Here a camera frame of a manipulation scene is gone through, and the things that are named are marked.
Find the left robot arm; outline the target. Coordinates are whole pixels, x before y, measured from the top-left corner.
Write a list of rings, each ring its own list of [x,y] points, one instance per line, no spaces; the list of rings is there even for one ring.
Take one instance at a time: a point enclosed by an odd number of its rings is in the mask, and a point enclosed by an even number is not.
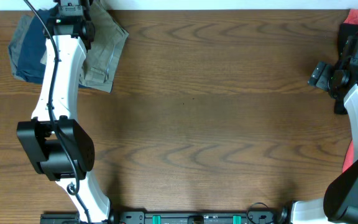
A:
[[[91,1],[59,0],[41,24],[47,61],[39,100],[30,121],[17,125],[17,137],[36,173],[58,184],[71,198],[74,215],[46,214],[41,223],[111,223],[111,202],[93,172],[92,139],[79,125],[80,73],[94,40]]]

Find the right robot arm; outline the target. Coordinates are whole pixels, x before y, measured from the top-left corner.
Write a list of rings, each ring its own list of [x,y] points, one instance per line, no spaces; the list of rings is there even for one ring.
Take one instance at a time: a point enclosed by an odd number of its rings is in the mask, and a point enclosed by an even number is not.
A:
[[[358,223],[358,35],[347,39],[337,64],[320,62],[308,83],[335,99],[337,114],[348,115],[354,149],[350,166],[329,184],[324,197],[293,203],[287,222]]]

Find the khaki shorts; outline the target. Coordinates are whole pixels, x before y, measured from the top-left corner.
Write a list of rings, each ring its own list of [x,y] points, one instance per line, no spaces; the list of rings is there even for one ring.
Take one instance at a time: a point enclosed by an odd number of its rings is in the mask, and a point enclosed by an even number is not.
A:
[[[73,96],[79,86],[111,92],[129,34],[100,1],[57,1],[46,28],[43,93]]]

